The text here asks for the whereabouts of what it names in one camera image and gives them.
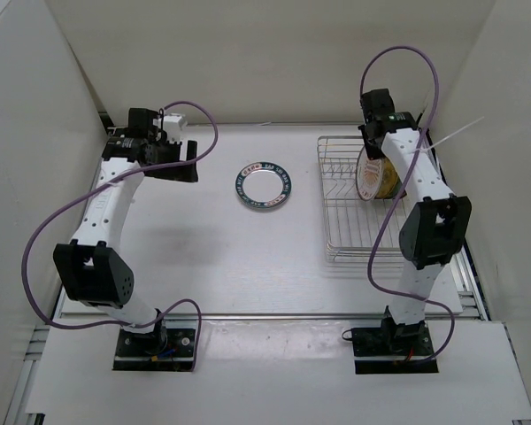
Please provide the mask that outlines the white plate orange sunburst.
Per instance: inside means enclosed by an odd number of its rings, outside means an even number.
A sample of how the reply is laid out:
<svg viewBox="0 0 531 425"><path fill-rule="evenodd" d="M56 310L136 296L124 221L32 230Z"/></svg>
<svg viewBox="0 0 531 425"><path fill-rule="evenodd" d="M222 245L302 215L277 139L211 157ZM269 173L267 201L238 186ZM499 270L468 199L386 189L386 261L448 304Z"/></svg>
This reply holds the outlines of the white plate orange sunburst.
<svg viewBox="0 0 531 425"><path fill-rule="evenodd" d="M361 200L375 199L380 191L383 169L381 158L370 159L365 148L360 151L356 164L356 191Z"/></svg>

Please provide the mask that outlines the yellow patterned plate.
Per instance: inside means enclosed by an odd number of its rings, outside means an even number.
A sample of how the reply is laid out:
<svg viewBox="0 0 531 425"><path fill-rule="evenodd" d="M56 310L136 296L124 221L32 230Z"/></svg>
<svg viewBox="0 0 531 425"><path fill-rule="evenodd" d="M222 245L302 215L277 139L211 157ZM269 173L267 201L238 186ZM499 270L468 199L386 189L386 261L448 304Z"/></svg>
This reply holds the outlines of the yellow patterned plate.
<svg viewBox="0 0 531 425"><path fill-rule="evenodd" d="M394 168L393 164L388 158L381 160L381 184L378 192L375 195L376 199L392 199L399 192L402 182Z"/></svg>

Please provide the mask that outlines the green rimmed white plate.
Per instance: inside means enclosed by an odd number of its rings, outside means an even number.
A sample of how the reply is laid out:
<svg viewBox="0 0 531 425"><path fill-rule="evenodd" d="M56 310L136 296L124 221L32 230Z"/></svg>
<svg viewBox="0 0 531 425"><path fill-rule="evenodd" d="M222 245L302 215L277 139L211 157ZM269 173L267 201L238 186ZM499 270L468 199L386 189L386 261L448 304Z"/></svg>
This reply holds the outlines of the green rimmed white plate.
<svg viewBox="0 0 531 425"><path fill-rule="evenodd" d="M237 199L250 198L258 202L289 200L293 184L289 173L273 162L258 161L245 166L235 178Z"/></svg>

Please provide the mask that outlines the white plate with black rings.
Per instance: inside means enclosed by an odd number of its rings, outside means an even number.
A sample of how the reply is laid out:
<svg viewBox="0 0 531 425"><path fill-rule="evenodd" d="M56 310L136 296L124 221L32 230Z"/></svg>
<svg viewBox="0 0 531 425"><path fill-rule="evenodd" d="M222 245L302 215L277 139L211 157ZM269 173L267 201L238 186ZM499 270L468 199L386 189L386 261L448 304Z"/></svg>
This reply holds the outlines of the white plate with black rings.
<svg viewBox="0 0 531 425"><path fill-rule="evenodd" d="M251 211L255 211L258 213L268 213L268 212L277 210L283 205L285 205L288 199L283 198L277 201L272 200L272 201L266 201L266 202L258 202L250 198L239 198L238 201L241 203L241 205L243 205L246 208L249 208Z"/></svg>

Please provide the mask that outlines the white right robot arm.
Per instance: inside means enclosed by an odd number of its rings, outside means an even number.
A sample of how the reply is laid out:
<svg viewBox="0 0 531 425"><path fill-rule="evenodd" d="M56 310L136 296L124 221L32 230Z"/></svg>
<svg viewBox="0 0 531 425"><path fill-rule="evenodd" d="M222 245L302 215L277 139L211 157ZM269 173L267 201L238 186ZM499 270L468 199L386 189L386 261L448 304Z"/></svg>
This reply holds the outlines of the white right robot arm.
<svg viewBox="0 0 531 425"><path fill-rule="evenodd" d="M361 95L364 123L360 131L369 159L386 159L402 183L399 195L412 209L398 236L404 267L399 284L390 291L393 302L381 322L380 343L393 354L412 350L425 328L425 306L436 278L460 252L472 204L457 196L442 180L423 152L416 120L397 112L387 89Z"/></svg>

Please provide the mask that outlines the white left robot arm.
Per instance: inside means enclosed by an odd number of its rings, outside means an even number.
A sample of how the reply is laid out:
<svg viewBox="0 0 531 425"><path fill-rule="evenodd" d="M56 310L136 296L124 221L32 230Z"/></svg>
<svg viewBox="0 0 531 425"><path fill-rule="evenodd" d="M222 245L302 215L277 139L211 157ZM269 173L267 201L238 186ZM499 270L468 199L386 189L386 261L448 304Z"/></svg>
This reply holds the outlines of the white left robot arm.
<svg viewBox="0 0 531 425"><path fill-rule="evenodd" d="M119 255L120 239L144 177L197 182L195 165L180 163L182 148L187 160L197 151L195 141L183 139L186 125L181 114L130 109L127 127L114 131L102 153L96 184L107 188L91 198L70 243L53 252L67 296L125 322L125 338L149 355L165 350L168 334L158 309L135 294L134 273Z"/></svg>

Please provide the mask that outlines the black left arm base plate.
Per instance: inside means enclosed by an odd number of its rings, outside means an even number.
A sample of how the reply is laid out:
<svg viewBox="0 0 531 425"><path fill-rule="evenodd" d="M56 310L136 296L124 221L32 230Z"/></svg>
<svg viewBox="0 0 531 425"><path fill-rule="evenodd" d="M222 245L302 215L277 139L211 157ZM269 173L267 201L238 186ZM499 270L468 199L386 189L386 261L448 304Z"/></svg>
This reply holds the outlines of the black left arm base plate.
<svg viewBox="0 0 531 425"><path fill-rule="evenodd" d="M160 322L146 334L119 332L113 371L193 372L199 330L168 328Z"/></svg>

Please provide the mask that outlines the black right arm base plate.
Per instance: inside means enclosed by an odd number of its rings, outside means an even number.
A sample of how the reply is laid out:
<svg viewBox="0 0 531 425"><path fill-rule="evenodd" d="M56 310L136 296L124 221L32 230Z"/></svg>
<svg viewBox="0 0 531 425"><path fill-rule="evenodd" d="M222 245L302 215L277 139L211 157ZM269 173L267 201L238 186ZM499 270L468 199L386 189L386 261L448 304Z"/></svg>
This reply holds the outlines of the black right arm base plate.
<svg viewBox="0 0 531 425"><path fill-rule="evenodd" d="M437 361L423 359L434 354L428 328L413 342L392 348L380 328L349 328L341 333L352 343L356 375L438 374Z"/></svg>

